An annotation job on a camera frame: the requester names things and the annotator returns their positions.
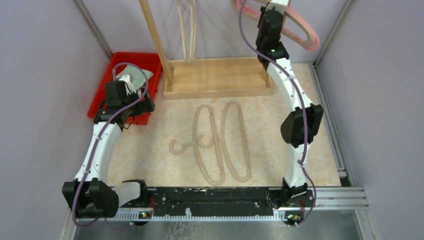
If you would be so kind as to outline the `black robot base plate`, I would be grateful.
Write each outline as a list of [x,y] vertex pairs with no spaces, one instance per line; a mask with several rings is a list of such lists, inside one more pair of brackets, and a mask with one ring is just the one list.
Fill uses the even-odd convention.
[[272,217],[280,208],[298,212],[313,202],[312,190],[293,198],[281,187],[151,187],[124,208],[144,208],[155,217]]

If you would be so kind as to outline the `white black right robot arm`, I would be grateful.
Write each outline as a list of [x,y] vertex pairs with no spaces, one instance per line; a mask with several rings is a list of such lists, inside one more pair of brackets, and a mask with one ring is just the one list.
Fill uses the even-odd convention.
[[287,6],[271,1],[260,9],[256,37],[257,58],[276,84],[289,114],[280,126],[283,140],[289,144],[289,162],[283,177],[281,199],[295,206],[308,191],[305,167],[310,144],[317,135],[324,110],[306,96],[297,80],[289,53],[280,40]]

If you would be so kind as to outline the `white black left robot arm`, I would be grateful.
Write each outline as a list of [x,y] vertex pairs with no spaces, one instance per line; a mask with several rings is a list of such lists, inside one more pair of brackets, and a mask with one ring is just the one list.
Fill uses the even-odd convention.
[[131,74],[122,74],[105,84],[105,99],[93,118],[93,134],[81,168],[72,181],[62,186],[62,194],[75,221],[113,218],[129,202],[138,207],[149,203],[144,180],[126,180],[108,185],[108,172],[115,146],[129,127],[127,121],[154,110],[148,78],[135,86]]

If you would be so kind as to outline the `pink plastic hanger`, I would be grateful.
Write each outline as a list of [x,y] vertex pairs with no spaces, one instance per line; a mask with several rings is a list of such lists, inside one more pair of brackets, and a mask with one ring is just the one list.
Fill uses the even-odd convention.
[[[240,12],[242,2],[243,2],[242,0],[232,0],[231,1],[231,4],[232,4],[233,9],[237,13]],[[242,14],[245,15],[245,16],[247,16],[247,17],[249,17],[249,18],[251,18],[251,19],[253,19],[253,20],[256,20],[256,21],[259,21],[260,20],[260,16],[261,16],[261,12],[260,11],[259,12],[258,11],[255,11],[254,9],[249,8],[247,6],[243,7]]]
[[296,11],[288,6],[283,16],[292,20],[301,30],[303,30],[306,35],[306,39],[301,38],[299,35],[285,27],[282,28],[282,35],[294,41],[308,52],[314,52],[320,47],[318,34]]

